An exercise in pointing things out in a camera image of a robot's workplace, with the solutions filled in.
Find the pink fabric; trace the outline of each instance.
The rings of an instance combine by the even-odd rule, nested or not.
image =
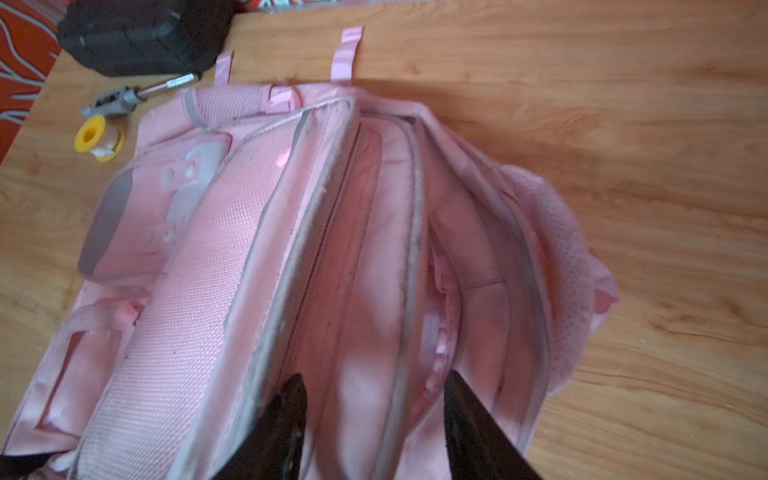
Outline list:
[[[357,45],[362,38],[362,27],[345,28],[341,34],[341,45],[333,53],[331,81],[349,83],[352,80],[352,65],[355,61]]]
[[[344,51],[361,34],[345,31]],[[213,163],[195,150],[211,144]],[[142,119],[137,145],[78,303],[151,301],[127,346],[78,334],[88,349],[68,355],[62,327],[5,447],[82,436],[76,478],[209,478],[293,372],[310,394],[307,478],[448,478],[448,370],[526,450],[546,393],[618,299],[544,179],[493,164],[421,104],[337,84],[185,91]],[[124,325],[118,310],[105,318]],[[103,394],[109,362],[74,387],[88,359],[121,349]]]
[[[103,301],[83,306],[61,324],[16,412],[5,455],[77,447],[141,308],[133,301]]]
[[[221,87],[230,83],[230,69],[232,68],[232,52],[223,51],[216,57],[214,69],[214,86]]]

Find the black case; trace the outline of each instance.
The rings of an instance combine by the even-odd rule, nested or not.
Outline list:
[[[74,0],[58,43],[108,77],[208,69],[221,51],[232,0]]]

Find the wood grain surface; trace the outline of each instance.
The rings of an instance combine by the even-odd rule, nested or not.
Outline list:
[[[547,177],[622,304],[549,399],[529,458],[556,478],[768,478],[768,5],[432,2],[235,18],[233,81],[325,81],[365,25],[356,84],[418,100]],[[137,79],[142,84],[150,78]],[[204,84],[212,81],[209,72]],[[109,80],[62,55],[0,166],[0,425],[81,281],[110,164],[76,154]]]

